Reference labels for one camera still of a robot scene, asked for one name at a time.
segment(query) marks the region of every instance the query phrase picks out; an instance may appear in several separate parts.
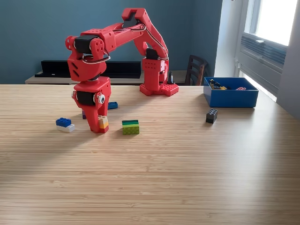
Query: lego brick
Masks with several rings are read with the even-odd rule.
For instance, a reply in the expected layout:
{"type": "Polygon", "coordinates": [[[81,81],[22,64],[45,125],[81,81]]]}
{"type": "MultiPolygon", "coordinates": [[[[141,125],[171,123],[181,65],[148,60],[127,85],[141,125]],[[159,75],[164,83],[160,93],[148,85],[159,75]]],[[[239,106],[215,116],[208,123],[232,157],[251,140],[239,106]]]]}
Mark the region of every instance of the lego brick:
{"type": "Polygon", "coordinates": [[[67,126],[71,125],[71,120],[61,117],[60,119],[56,120],[56,125],[66,128],[67,126]]]}
{"type": "Polygon", "coordinates": [[[108,122],[106,123],[99,123],[101,129],[105,129],[108,126],[108,122]]]}
{"type": "Polygon", "coordinates": [[[138,120],[122,120],[122,125],[139,124],[138,120]]]}
{"type": "Polygon", "coordinates": [[[128,124],[128,125],[122,125],[123,128],[135,128],[135,127],[139,127],[138,124],[128,124]]]}
{"type": "Polygon", "coordinates": [[[140,133],[139,127],[124,127],[123,134],[124,135],[138,135],[140,133]]]}
{"type": "Polygon", "coordinates": [[[139,122],[122,123],[122,125],[139,125],[139,122]]]}
{"type": "Polygon", "coordinates": [[[102,129],[102,128],[99,129],[99,133],[102,133],[102,134],[106,133],[107,131],[108,131],[108,126],[105,127],[104,129],[102,129]]]}
{"type": "Polygon", "coordinates": [[[56,126],[56,128],[60,131],[63,131],[63,132],[67,132],[67,133],[71,133],[73,130],[75,130],[75,125],[74,124],[71,124],[67,127],[62,127],[62,126],[56,126]]]}
{"type": "Polygon", "coordinates": [[[212,120],[212,119],[206,119],[206,121],[205,122],[207,122],[207,123],[214,123],[215,121],[214,120],[212,120]]]}
{"type": "Polygon", "coordinates": [[[108,103],[108,109],[116,109],[116,108],[118,108],[117,102],[109,102],[108,103]]]}
{"type": "Polygon", "coordinates": [[[99,127],[105,129],[108,126],[107,116],[98,116],[99,127]]]}
{"type": "Polygon", "coordinates": [[[217,109],[210,109],[209,112],[206,114],[206,122],[214,123],[217,119],[217,116],[218,116],[217,109]]]}
{"type": "Polygon", "coordinates": [[[86,115],[85,115],[84,111],[82,111],[82,118],[86,119],[86,115]]]}

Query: robotic arm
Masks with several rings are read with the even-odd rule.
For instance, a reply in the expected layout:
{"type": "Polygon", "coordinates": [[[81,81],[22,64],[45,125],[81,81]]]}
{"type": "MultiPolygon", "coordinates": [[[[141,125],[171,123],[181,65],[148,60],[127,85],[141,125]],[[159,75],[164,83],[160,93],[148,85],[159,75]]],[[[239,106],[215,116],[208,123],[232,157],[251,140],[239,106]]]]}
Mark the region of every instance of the robotic arm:
{"type": "Polygon", "coordinates": [[[145,82],[140,86],[142,93],[171,96],[179,90],[176,84],[167,82],[168,50],[146,10],[126,8],[122,18],[123,23],[91,29],[82,32],[79,37],[69,36],[66,39],[66,47],[72,51],[67,61],[71,79],[80,82],[74,87],[72,98],[85,111],[90,128],[96,133],[105,133],[108,129],[100,129],[98,125],[98,115],[107,115],[111,94],[109,78],[100,75],[106,70],[105,61],[110,59],[109,53],[117,47],[134,40],[139,53],[146,56],[142,60],[145,74],[145,82]]]}

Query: stacked lego bricks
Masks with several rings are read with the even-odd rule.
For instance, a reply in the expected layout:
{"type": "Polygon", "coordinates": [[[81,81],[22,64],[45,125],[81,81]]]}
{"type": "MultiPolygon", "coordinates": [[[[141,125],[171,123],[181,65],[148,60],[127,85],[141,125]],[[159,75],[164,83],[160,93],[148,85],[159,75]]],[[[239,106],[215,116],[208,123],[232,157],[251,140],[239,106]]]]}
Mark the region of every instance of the stacked lego bricks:
{"type": "Polygon", "coordinates": [[[63,132],[71,133],[75,130],[75,125],[71,124],[71,120],[66,118],[60,118],[56,120],[56,128],[63,132]]]}
{"type": "Polygon", "coordinates": [[[107,116],[98,116],[99,127],[102,129],[101,133],[108,131],[108,119],[107,116]]]}
{"type": "Polygon", "coordinates": [[[122,126],[124,135],[138,135],[140,133],[138,120],[123,120],[122,126]]]}

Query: wooden chair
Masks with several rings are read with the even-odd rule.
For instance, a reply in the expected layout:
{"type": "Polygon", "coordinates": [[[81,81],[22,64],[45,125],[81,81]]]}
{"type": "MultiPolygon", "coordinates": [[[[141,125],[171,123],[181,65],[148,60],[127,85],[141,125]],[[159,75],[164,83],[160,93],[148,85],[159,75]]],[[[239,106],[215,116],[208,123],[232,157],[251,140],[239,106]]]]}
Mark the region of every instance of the wooden chair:
{"type": "Polygon", "coordinates": [[[187,75],[185,85],[190,86],[191,80],[193,86],[200,86],[203,83],[203,75],[207,61],[198,56],[190,55],[187,67],[187,75]]]}

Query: blue box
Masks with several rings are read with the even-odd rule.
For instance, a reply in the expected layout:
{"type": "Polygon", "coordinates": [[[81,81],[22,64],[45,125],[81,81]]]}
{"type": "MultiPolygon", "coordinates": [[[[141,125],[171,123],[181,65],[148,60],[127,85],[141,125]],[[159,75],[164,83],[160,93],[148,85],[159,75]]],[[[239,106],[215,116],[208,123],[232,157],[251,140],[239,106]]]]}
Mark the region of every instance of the blue box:
{"type": "Polygon", "coordinates": [[[205,77],[204,96],[210,107],[254,108],[258,89],[243,77],[205,77]],[[212,90],[210,79],[231,90],[212,90]]]}
{"type": "Polygon", "coordinates": [[[118,108],[117,102],[109,102],[108,103],[108,109],[116,109],[116,108],[118,108]]]}
{"type": "Polygon", "coordinates": [[[71,125],[71,120],[65,119],[65,118],[60,118],[60,119],[56,120],[56,125],[66,128],[67,126],[71,125]]]}

